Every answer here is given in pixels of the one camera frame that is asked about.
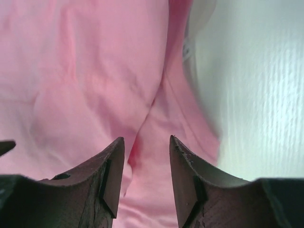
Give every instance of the pink fabric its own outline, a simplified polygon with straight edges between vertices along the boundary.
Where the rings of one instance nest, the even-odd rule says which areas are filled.
[[[191,0],[0,2],[0,173],[52,178],[125,138],[115,228],[175,228],[169,138],[216,162],[182,70]]]

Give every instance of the white surface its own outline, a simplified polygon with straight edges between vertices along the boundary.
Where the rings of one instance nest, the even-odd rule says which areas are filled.
[[[196,34],[192,81],[228,173],[304,177],[303,12],[303,0],[218,0]]]

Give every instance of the white wall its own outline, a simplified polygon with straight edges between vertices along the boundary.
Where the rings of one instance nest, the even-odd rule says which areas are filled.
[[[218,167],[248,180],[304,177],[304,1],[217,0],[212,10],[198,33],[190,21],[190,62],[221,138]]]

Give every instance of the textured white surface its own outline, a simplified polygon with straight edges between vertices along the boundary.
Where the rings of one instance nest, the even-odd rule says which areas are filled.
[[[304,177],[303,12],[303,0],[218,0],[196,34],[192,82],[228,173]]]

